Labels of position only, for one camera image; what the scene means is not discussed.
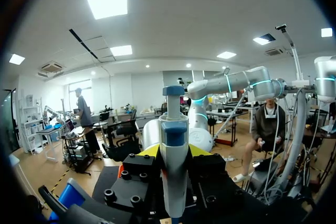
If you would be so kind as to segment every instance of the ceiling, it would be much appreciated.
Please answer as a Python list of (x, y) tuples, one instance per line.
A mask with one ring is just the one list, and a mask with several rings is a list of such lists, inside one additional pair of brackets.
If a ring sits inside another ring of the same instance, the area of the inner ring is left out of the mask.
[[(329, 24), (313, 0), (128, 0), (128, 14), (95, 20), (87, 0), (34, 0), (8, 48), (26, 57), (8, 64), (7, 76), (36, 75), (53, 60), (66, 77), (96, 77), (119, 72), (186, 70), (220, 71), (222, 66), (248, 68), (289, 55), (269, 57), (264, 51), (289, 48), (275, 26), (286, 23), (299, 55), (336, 51), (333, 37), (321, 38)], [(69, 32), (76, 34), (95, 59)], [(261, 46), (253, 38), (271, 33), (276, 41)], [(132, 45), (133, 55), (112, 57), (110, 47)], [(230, 51), (237, 56), (216, 56)]]

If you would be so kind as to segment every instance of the person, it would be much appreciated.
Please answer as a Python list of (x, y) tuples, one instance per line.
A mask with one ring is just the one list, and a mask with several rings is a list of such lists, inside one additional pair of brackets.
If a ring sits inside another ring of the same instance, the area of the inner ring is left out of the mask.
[[(283, 145), (285, 140), (286, 115), (280, 106), (279, 115), (277, 115), (277, 106), (274, 99), (266, 99), (266, 103), (257, 110), (251, 129), (252, 140), (245, 146), (243, 172), (233, 178), (234, 182), (238, 183), (247, 178), (253, 151), (273, 151), (274, 141), (276, 141), (275, 150), (278, 150)], [(279, 129), (277, 138), (275, 138), (277, 117), (279, 117)]]
[[(82, 127), (92, 127), (93, 126), (93, 121), (91, 118), (91, 111), (90, 108), (87, 106), (86, 101), (84, 97), (81, 95), (82, 94), (82, 89), (77, 88), (75, 90), (76, 97), (78, 98), (77, 101), (77, 106), (79, 112), (75, 115), (79, 116), (80, 120), (80, 125)], [(101, 153), (102, 151), (100, 150), (96, 135), (94, 131), (90, 131), (85, 135), (86, 140), (89, 143), (90, 150), (93, 154)]]

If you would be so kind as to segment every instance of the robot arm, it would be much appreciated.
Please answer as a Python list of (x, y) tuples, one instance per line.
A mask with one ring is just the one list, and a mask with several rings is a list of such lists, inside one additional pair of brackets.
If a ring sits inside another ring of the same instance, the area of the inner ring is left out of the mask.
[(188, 113), (189, 142), (207, 152), (213, 146), (212, 137), (207, 130), (208, 94), (226, 93), (251, 87), (257, 100), (265, 100), (282, 95), (285, 84), (283, 80), (271, 80), (265, 67), (191, 83), (188, 86), (188, 93), (192, 99)]
[(336, 97), (336, 56), (318, 57), (314, 64), (318, 99), (326, 103), (334, 102)]
[(49, 119), (48, 119), (48, 113), (52, 114), (51, 118), (56, 118), (56, 121), (60, 123), (61, 125), (64, 125), (64, 121), (61, 119), (61, 114), (50, 108), (49, 106), (45, 106), (43, 110), (43, 120), (44, 123), (47, 125), (49, 124)]

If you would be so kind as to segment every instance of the square ceiling light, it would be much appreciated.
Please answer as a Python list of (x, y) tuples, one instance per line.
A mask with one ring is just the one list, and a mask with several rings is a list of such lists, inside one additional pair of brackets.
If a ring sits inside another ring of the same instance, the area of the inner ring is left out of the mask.
[(25, 60), (25, 57), (13, 54), (11, 59), (9, 60), (9, 63), (20, 65), (24, 60)]
[(95, 19), (127, 14), (127, 0), (88, 0)]
[(321, 37), (332, 37), (332, 28), (322, 28)]
[(222, 58), (222, 59), (229, 59), (232, 58), (233, 56), (236, 56), (234, 52), (222, 52), (220, 55), (217, 55), (217, 58)]
[(275, 38), (271, 35), (271, 34), (265, 34), (263, 36), (260, 36), (258, 38), (254, 38), (253, 41), (255, 41), (256, 43), (260, 44), (260, 45), (266, 45), (272, 41), (274, 41)]
[(110, 50), (113, 56), (123, 56), (133, 54), (131, 45), (121, 47), (111, 47)]

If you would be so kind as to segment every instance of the yellow panel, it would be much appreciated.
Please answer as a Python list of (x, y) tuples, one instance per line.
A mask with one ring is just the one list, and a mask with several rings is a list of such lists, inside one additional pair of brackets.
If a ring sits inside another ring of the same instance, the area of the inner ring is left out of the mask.
[(200, 155), (205, 155), (205, 156), (208, 156), (208, 155), (212, 155), (211, 153), (209, 152), (206, 152), (198, 147), (196, 147), (195, 145), (192, 145), (192, 144), (189, 144), (189, 148), (190, 148), (190, 151), (191, 151), (191, 154), (194, 156), (200, 156)]
[(137, 154), (137, 156), (149, 155), (149, 156), (152, 156), (152, 157), (156, 157), (159, 146), (160, 146), (160, 144), (156, 144), (153, 147), (151, 147), (151, 148), (149, 148), (149, 149), (147, 149), (143, 152), (140, 152), (139, 154)]

